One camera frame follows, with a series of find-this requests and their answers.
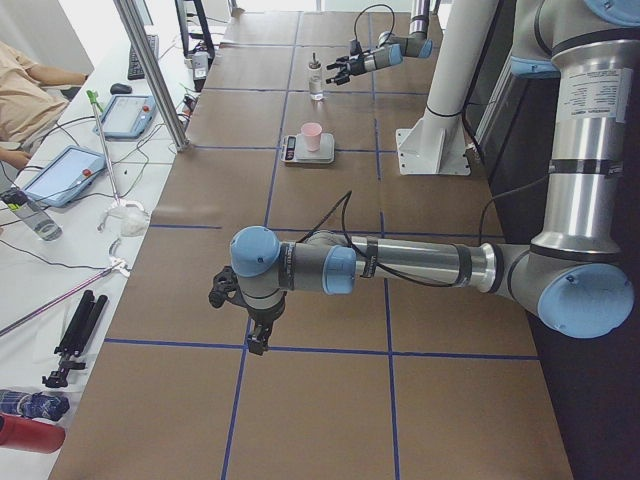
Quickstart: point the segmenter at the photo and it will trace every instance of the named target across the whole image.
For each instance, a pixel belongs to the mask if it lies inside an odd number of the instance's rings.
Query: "transparent bottle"
[[[43,240],[55,240],[62,235],[60,226],[18,187],[10,188],[0,194],[0,198],[7,204],[9,210]]]
[[[324,92],[322,87],[322,65],[313,52],[313,58],[309,62],[309,95],[313,100],[322,100]]]

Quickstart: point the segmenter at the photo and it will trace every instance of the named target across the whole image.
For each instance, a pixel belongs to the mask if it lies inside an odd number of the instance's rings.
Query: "kitchen scale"
[[[307,150],[304,136],[287,135],[282,141],[282,161],[287,165],[329,165],[333,163],[335,141],[330,133],[320,135],[320,148],[315,152]]]

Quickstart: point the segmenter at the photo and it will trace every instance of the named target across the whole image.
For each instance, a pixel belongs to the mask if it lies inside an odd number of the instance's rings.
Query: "red cylinder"
[[[62,446],[64,437],[64,428],[57,425],[0,414],[0,447],[51,453]]]

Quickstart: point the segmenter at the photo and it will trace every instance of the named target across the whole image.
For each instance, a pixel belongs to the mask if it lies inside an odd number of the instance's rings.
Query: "tablet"
[[[104,167],[103,154],[71,145],[22,190],[33,200],[62,207],[87,188]]]
[[[113,95],[100,117],[105,138],[133,140],[153,120],[156,102],[150,95]]]

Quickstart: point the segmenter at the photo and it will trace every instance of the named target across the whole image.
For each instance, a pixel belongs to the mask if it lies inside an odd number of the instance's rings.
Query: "digital scale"
[[[104,166],[103,154],[71,145],[22,190],[33,200],[63,207],[78,196]]]
[[[151,95],[113,95],[100,116],[105,138],[133,140],[142,135],[156,112]]]
[[[282,161],[287,165],[328,165],[333,163],[335,141],[330,133],[320,136],[320,148],[307,150],[304,135],[287,135],[282,141]]]

